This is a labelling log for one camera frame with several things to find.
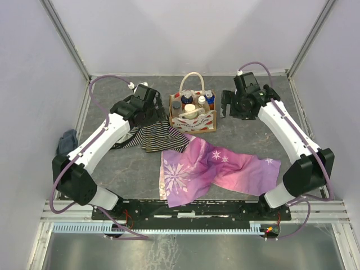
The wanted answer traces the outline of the orange bottle bright blue pump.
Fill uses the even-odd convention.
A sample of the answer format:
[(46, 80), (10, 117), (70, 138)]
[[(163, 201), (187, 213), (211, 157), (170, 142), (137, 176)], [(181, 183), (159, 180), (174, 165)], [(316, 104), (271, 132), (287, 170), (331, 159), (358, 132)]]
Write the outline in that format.
[(212, 93), (212, 91), (207, 90), (205, 91), (205, 99), (209, 105), (209, 109), (210, 110), (214, 110), (214, 100), (215, 100), (215, 96)]

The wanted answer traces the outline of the clear amber bottle white cap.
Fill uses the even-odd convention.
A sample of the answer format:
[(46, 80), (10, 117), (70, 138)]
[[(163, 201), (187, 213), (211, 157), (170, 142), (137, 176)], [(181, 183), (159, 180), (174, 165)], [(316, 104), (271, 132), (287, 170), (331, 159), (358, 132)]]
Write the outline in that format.
[(210, 111), (210, 106), (209, 106), (205, 96), (198, 97), (196, 106), (197, 106), (197, 108), (204, 109), (204, 113), (207, 113)]

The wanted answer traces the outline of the black white striped cloth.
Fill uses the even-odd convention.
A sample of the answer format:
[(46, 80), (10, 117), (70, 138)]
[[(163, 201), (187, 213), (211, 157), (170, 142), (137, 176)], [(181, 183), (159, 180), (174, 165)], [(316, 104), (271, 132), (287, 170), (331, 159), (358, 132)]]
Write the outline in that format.
[(183, 152), (190, 140), (170, 126), (168, 121), (159, 121), (146, 127), (135, 127), (114, 143), (111, 150), (140, 146), (146, 152), (174, 150)]

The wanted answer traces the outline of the watermelon canvas tote bag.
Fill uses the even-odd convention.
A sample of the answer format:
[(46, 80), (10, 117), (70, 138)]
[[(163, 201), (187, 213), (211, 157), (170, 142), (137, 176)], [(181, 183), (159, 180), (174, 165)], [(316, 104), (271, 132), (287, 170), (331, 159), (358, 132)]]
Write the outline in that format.
[[(190, 76), (200, 79), (200, 89), (184, 89)], [(198, 72), (186, 74), (175, 94), (169, 96), (170, 125), (182, 133), (197, 134), (217, 130), (216, 95), (205, 89), (204, 78)]]

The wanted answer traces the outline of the green bottle cream cap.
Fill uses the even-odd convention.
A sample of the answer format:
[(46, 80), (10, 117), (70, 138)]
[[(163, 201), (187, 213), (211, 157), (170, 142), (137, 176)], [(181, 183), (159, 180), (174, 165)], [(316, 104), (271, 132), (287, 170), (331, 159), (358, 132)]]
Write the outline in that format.
[(196, 119), (198, 116), (197, 107), (194, 104), (188, 104), (184, 108), (184, 116), (185, 119)]

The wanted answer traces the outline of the orange bottle dark blue pump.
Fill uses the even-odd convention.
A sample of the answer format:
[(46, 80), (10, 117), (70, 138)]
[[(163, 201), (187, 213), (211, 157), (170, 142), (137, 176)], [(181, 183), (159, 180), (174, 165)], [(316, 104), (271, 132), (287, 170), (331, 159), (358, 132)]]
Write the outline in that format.
[(191, 91), (189, 90), (184, 91), (181, 95), (182, 109), (184, 109), (185, 106), (188, 104), (193, 104), (193, 102), (194, 102), (194, 98), (191, 94)]

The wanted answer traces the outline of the pink purple snowflake cloth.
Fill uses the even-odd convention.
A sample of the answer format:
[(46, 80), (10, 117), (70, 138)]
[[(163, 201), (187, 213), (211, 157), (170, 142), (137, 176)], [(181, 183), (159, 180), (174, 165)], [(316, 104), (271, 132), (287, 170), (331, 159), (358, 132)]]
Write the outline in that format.
[(212, 185), (253, 196), (275, 188), (279, 160), (238, 154), (190, 134), (186, 137), (190, 142), (183, 152), (161, 153), (159, 195), (169, 207), (193, 202)]

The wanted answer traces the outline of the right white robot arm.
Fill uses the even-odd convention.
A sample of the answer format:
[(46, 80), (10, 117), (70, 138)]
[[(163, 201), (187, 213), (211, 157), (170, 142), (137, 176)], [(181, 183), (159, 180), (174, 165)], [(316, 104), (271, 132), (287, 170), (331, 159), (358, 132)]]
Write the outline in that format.
[(302, 131), (271, 85), (261, 87), (252, 72), (238, 71), (233, 81), (234, 91), (222, 91), (220, 117), (261, 120), (291, 163), (282, 182), (259, 197), (258, 215), (269, 220), (279, 207), (310, 198), (311, 191), (329, 186), (335, 155), (329, 148), (320, 148)]

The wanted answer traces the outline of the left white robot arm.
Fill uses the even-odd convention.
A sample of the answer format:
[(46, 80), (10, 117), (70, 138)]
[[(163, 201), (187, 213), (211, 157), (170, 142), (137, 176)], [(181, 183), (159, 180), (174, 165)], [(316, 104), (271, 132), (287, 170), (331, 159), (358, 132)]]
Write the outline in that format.
[(80, 146), (66, 156), (52, 160), (53, 191), (59, 191), (84, 206), (104, 209), (111, 219), (123, 216), (123, 199), (98, 186), (92, 173), (113, 145), (134, 127), (146, 127), (165, 120), (160, 93), (139, 84), (134, 94), (117, 102), (105, 112), (104, 122)]

